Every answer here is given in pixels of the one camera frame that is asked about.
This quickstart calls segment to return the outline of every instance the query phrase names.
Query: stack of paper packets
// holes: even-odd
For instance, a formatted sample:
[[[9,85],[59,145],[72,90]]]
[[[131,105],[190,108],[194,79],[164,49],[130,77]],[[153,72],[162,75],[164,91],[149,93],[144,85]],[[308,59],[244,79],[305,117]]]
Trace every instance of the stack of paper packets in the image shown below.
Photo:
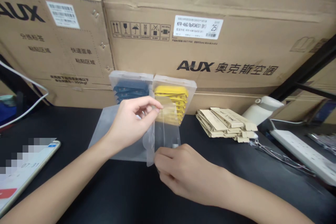
[[[230,109],[198,110],[196,117],[211,138],[233,138],[238,142],[249,142],[255,136],[254,131],[258,130],[254,123]]]

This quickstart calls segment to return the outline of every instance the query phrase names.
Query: plastic box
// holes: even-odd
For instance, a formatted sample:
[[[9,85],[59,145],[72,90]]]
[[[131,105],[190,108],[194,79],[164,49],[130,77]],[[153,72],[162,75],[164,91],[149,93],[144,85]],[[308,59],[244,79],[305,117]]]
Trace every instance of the plastic box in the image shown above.
[[[197,85],[195,81],[155,75],[153,92],[155,96],[169,97],[176,105],[178,123],[181,122],[195,94]]]
[[[147,162],[147,166],[151,166],[154,163],[155,151],[159,147],[175,148],[181,145],[176,106],[167,97],[159,97],[158,101],[163,105],[163,109],[160,111],[155,124],[147,130],[142,138],[111,157],[111,159]],[[108,132],[118,109],[119,105],[103,108],[89,148]]]
[[[109,75],[117,104],[124,99],[132,99],[152,94],[154,75],[126,71],[112,71]]]
[[[168,97],[155,98],[162,104],[163,109],[155,120],[155,127],[150,128],[146,132],[147,135],[143,136],[143,145],[147,150],[147,166],[154,163],[154,154],[158,148],[176,148],[181,145],[176,105]]]
[[[94,130],[94,133],[92,135],[89,148],[96,142],[98,142],[108,132],[118,112],[118,109],[119,105],[103,108],[96,129]],[[126,147],[125,149],[111,157],[111,159],[146,162],[147,150],[142,143],[145,137],[148,137],[148,134],[145,134],[137,142],[135,142],[131,146]]]

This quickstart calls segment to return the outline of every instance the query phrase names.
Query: finger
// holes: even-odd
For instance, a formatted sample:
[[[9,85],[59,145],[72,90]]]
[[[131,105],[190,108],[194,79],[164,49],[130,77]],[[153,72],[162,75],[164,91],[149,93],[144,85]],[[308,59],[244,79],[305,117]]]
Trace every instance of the finger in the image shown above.
[[[167,156],[169,158],[174,158],[177,154],[178,150],[177,148],[176,149],[171,149],[171,148],[166,148],[166,147],[160,147],[155,155],[164,155],[164,156]]]
[[[143,127],[148,130],[148,128],[152,125],[152,123],[157,118],[159,112],[158,109],[154,109],[151,112],[149,112],[142,120],[140,121],[141,124],[143,124]]]
[[[174,171],[174,162],[173,159],[158,154],[155,155],[154,157],[154,163],[155,166],[157,167],[157,169],[160,171],[160,174],[163,173],[168,173],[168,174],[172,174],[172,172]]]
[[[142,106],[147,106],[147,105],[153,105],[157,107],[158,109],[163,109],[163,106],[161,105],[161,103],[150,96],[144,96],[144,97],[132,99],[132,103],[134,103],[135,105],[134,109],[136,110],[138,110]]]
[[[136,115],[140,116],[141,119],[145,117],[143,110],[139,110]]]
[[[166,186],[170,188],[170,190],[172,190],[175,193],[176,181],[173,176],[166,173],[160,173],[160,179]]]
[[[147,112],[147,114],[149,113],[149,112],[151,112],[153,110],[153,108],[152,108],[152,106],[151,105],[147,105],[147,107],[146,107],[146,109],[145,109],[145,112]]]

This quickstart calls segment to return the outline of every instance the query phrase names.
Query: black desk surface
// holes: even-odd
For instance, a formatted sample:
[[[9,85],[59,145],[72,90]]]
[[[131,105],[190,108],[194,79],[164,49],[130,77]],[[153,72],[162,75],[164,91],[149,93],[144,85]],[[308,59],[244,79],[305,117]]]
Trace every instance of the black desk surface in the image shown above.
[[[84,152],[101,110],[49,107],[6,130],[0,138],[0,167],[16,159],[29,138],[58,138],[62,142],[20,200]],[[181,142],[188,143],[212,163],[278,195],[315,223],[336,223],[336,198],[310,178],[279,163],[248,144],[211,139],[195,116],[180,126]],[[281,153],[259,134],[259,141]],[[252,223],[236,213],[203,206],[174,195],[159,179],[155,166],[109,160],[65,212],[59,223]]]

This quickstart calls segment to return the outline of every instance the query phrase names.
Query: power strip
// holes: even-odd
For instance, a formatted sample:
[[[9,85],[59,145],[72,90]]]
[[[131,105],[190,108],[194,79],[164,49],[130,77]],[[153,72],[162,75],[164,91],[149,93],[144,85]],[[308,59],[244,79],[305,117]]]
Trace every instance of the power strip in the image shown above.
[[[327,184],[336,186],[336,164],[330,162],[290,131],[273,130],[271,135]]]

